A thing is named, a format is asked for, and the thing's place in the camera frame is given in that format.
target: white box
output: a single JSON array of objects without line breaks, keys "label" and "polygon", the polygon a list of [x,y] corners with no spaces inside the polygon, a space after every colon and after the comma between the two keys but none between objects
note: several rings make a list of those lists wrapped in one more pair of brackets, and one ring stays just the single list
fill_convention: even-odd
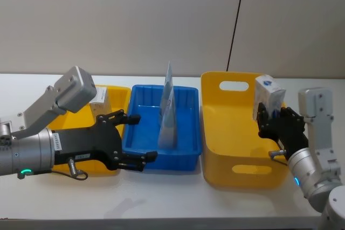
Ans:
[{"label": "white box", "polygon": [[112,106],[108,96],[107,87],[96,87],[97,95],[90,101],[90,107],[94,120],[97,115],[109,114],[112,112]]},{"label": "white box", "polygon": [[255,78],[253,119],[257,119],[258,106],[261,102],[265,105],[269,118],[279,116],[285,91],[270,75],[261,75]]}]

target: gray wall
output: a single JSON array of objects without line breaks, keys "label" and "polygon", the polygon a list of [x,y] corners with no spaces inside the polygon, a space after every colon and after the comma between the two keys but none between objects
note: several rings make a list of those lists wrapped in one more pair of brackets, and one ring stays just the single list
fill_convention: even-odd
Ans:
[{"label": "gray wall", "polygon": [[[240,9],[233,38],[238,5]],[[0,72],[345,78],[345,0],[0,0]]]},{"label": "gray wall", "polygon": [[0,72],[225,70],[239,0],[0,0]]},{"label": "gray wall", "polygon": [[241,0],[230,70],[345,78],[345,0]]}]

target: black wire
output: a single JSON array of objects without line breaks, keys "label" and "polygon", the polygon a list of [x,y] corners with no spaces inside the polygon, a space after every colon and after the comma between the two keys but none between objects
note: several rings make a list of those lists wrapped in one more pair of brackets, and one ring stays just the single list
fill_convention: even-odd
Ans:
[{"label": "black wire", "polygon": [[282,162],[282,161],[276,160],[276,159],[274,159],[274,158],[271,158],[271,160],[272,160],[272,161],[275,161],[275,162],[277,162],[277,163],[280,163],[280,164],[283,164],[283,165],[286,165],[286,166],[287,166],[287,163],[284,163],[284,162]]},{"label": "black wire", "polygon": [[234,39],[235,39],[235,32],[236,32],[236,27],[237,27],[237,20],[238,20],[238,15],[239,15],[239,9],[240,9],[240,7],[241,7],[241,1],[242,1],[242,0],[239,0],[239,1],[238,1],[238,7],[237,7],[235,25],[234,25],[234,27],[233,27],[232,40],[231,40],[230,52],[229,52],[229,59],[227,60],[226,71],[229,71],[229,64],[230,64],[231,52],[232,52],[232,47],[233,47],[233,41],[234,41]]},{"label": "black wire", "polygon": [[53,171],[53,170],[52,170],[51,172],[53,172],[53,173],[58,173],[59,175],[68,176],[68,177],[70,177],[70,178],[72,178],[72,179],[75,179],[75,180],[86,180],[86,179],[88,178],[87,172],[84,172],[84,171],[81,171],[82,173],[79,174],[79,175],[85,175],[84,178],[78,178],[79,175],[77,175],[76,177],[72,177],[72,176],[69,175],[68,173],[59,172],[59,171]]}]

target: blue bin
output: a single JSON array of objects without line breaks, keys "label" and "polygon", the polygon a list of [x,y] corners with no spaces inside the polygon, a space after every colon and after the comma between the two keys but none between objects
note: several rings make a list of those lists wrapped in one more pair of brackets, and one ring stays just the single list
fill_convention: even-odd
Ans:
[{"label": "blue bin", "polygon": [[157,151],[158,157],[154,163],[146,165],[148,169],[192,171],[201,154],[198,90],[174,86],[177,147],[169,150],[158,148],[162,94],[163,86],[136,85],[132,88],[128,114],[140,114],[141,120],[138,125],[126,125],[123,150],[132,154]]}]

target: yellow plastic basket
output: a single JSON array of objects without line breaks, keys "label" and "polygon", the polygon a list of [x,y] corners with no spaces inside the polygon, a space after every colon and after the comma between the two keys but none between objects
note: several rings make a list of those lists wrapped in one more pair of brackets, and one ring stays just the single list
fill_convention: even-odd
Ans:
[{"label": "yellow plastic basket", "polygon": [[[123,109],[127,112],[127,107],[130,99],[130,89],[127,87],[119,86],[106,86],[108,88],[109,100],[112,106],[112,111]],[[87,104],[77,113],[67,112],[63,116],[59,116],[52,123],[49,124],[48,128],[52,130],[58,129],[73,129],[83,128],[92,126],[95,123],[92,116],[90,105]],[[124,125],[116,126],[120,135],[122,136]],[[77,168],[90,173],[106,173],[116,174],[117,171],[109,171],[103,163],[100,161],[84,161],[77,162]],[[54,170],[58,171],[69,171],[67,164],[55,165]]]},{"label": "yellow plastic basket", "polygon": [[[272,161],[274,141],[258,136],[252,118],[255,78],[260,74],[206,72],[201,76],[204,178],[212,185],[237,188],[279,186],[288,167]],[[221,90],[223,81],[246,82],[248,89]]]}]

